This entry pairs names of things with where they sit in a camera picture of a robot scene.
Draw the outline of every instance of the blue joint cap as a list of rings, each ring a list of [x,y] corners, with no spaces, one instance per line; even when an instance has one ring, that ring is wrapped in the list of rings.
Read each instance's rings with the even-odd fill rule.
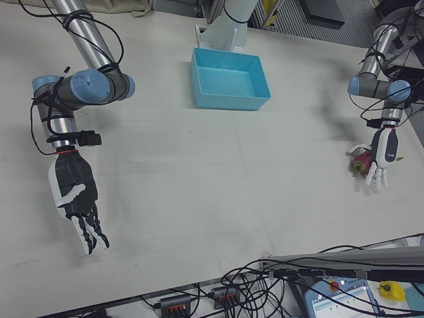
[[[46,76],[38,76],[37,78],[34,78],[32,80],[32,90],[35,92],[40,87],[49,84],[49,83],[56,83],[60,79],[59,76],[56,75],[46,75]]]
[[[349,86],[347,87],[347,92],[351,95],[359,95],[359,78],[355,77],[350,80]]]
[[[93,68],[76,72],[70,80],[73,95],[84,103],[99,103],[111,92],[106,76]]]
[[[122,101],[123,99],[126,99],[126,98],[130,98],[135,93],[135,82],[134,82],[133,78],[130,77],[130,75],[126,75],[126,74],[124,74],[124,76],[126,76],[128,78],[129,89],[128,89],[127,96],[120,98],[119,99],[120,101]]]
[[[411,85],[407,81],[394,81],[387,87],[387,95],[391,101],[400,103],[409,97],[411,94]]]

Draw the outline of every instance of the yellow object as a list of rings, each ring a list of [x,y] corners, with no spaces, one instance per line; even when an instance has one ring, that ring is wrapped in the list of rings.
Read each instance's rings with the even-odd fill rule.
[[[405,291],[397,282],[387,281],[381,282],[378,288],[380,296],[393,301],[405,301]]]
[[[272,8],[274,7],[276,0],[262,0],[262,4],[264,6],[264,10],[265,10],[265,15],[268,15],[270,13],[270,11],[272,10]],[[270,21],[268,22],[268,24],[265,27],[270,26],[276,19],[276,16],[272,16]]]

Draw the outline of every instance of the floor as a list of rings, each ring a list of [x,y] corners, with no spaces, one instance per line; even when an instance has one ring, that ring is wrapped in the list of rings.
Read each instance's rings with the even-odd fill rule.
[[[336,2],[345,19],[345,24],[339,30],[331,23],[307,19],[299,0],[285,0],[278,10],[274,26],[268,27],[268,30],[359,48],[369,47],[373,40],[374,27],[380,21],[371,1],[336,0]],[[254,13],[256,27],[264,16],[259,1]]]

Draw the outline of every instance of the yellow pepper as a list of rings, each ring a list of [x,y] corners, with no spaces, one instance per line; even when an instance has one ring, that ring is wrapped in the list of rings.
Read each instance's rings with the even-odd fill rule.
[[[405,291],[397,282],[387,281],[381,282],[378,288],[380,296],[393,301],[405,301]]]

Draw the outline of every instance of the silver arm segment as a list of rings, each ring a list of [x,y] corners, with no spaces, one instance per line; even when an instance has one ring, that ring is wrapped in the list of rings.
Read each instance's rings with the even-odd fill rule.
[[[87,11],[87,7],[80,0],[53,0],[53,5],[59,14],[67,15],[78,10]],[[114,62],[112,53],[110,53],[109,48],[94,22],[74,19],[69,23],[69,29],[97,45],[112,60],[108,60],[104,55],[102,55],[102,53],[94,49],[88,41],[70,33],[70,36],[74,40],[89,68],[98,69]]]

